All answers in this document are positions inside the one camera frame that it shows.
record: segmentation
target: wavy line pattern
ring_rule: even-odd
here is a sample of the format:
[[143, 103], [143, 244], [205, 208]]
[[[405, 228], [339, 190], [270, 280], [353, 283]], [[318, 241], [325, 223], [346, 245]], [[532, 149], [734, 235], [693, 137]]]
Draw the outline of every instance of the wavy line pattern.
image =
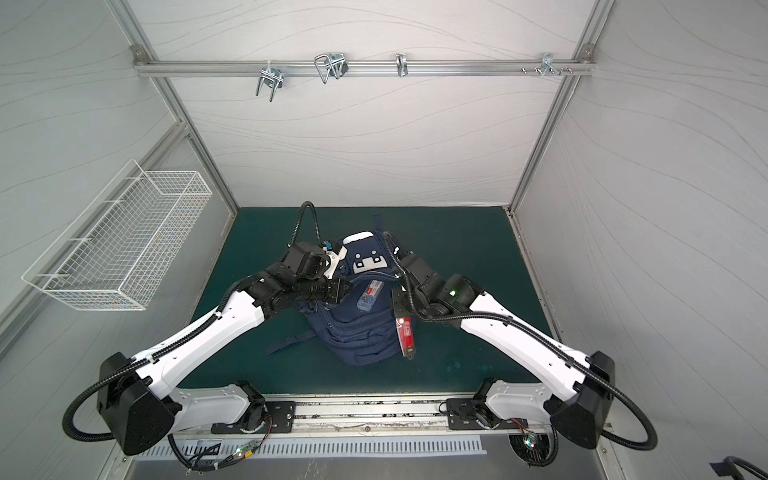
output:
[[[0, 312], [19, 277], [132, 157], [174, 124], [102, 0], [6, 2], [0, 10]], [[203, 170], [188, 144], [165, 167]], [[67, 403], [104, 358], [166, 338], [192, 314], [223, 242], [226, 204], [212, 198], [146, 312], [83, 313], [51, 301], [0, 361], [0, 476], [96, 478], [108, 442], [70, 441]], [[78, 424], [103, 430], [93, 404]], [[35, 462], [23, 452], [44, 449]]]
[[768, 9], [641, 3], [614, 6], [518, 218], [564, 339], [659, 430], [617, 451], [627, 477], [706, 478], [768, 452]]
[[165, 60], [293, 60], [322, 49], [349, 58], [570, 58], [593, 0], [242, 2], [130, 0]]
[[343, 78], [286, 84], [269, 103], [249, 78], [174, 83], [245, 207], [294, 205], [278, 184], [333, 206], [506, 204], [558, 86]]

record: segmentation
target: horizontal metal bar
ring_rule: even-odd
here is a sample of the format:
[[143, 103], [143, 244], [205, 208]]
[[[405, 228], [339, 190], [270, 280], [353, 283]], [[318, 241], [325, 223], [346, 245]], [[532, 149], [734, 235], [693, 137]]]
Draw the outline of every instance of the horizontal metal bar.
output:
[[[317, 77], [312, 61], [271, 61], [284, 77]], [[345, 77], [397, 77], [395, 60], [348, 61]], [[152, 61], [135, 65], [140, 77], [258, 77], [267, 61]], [[554, 60], [563, 76], [592, 75], [594, 63]], [[408, 60], [409, 77], [538, 76], [541, 60]]]

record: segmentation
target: navy blue backpack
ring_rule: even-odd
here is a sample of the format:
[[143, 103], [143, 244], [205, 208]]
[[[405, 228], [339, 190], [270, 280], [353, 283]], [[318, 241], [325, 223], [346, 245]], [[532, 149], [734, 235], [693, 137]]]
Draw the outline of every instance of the navy blue backpack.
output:
[[[335, 275], [351, 282], [352, 291], [336, 306], [316, 301], [300, 303], [299, 310], [309, 320], [312, 330], [286, 338], [269, 353], [315, 336], [352, 366], [379, 362], [401, 352], [391, 294], [393, 288], [400, 286], [391, 273], [394, 264], [382, 231], [360, 232], [337, 241], [346, 247], [347, 254], [339, 262]], [[372, 280], [383, 282], [383, 286], [370, 311], [363, 311], [357, 302]]]

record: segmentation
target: green table surface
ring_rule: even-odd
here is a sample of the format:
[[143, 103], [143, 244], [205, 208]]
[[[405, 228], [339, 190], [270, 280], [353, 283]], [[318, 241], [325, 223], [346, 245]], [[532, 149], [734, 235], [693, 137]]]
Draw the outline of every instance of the green table surface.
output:
[[[296, 221], [296, 208], [243, 208], [237, 214], [194, 318], [219, 303], [234, 281], [278, 261]], [[500, 207], [319, 208], [323, 239], [371, 230], [380, 214], [404, 248], [424, 258], [443, 278], [461, 273], [508, 310], [544, 333], [550, 329], [505, 212]], [[307, 212], [299, 240], [312, 241]], [[418, 322], [416, 355], [397, 355], [364, 367], [342, 363], [317, 338], [272, 355], [266, 349], [309, 329], [304, 316], [285, 310], [244, 333], [197, 367], [183, 388], [247, 380], [262, 393], [466, 392], [483, 379], [537, 379], [489, 343], [450, 326]]]

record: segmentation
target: white wire basket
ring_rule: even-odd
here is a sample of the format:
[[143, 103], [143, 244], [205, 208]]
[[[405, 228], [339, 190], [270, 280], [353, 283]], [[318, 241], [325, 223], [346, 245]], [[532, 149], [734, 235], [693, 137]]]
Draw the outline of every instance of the white wire basket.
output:
[[131, 161], [22, 280], [76, 310], [145, 310], [210, 196], [196, 171]]

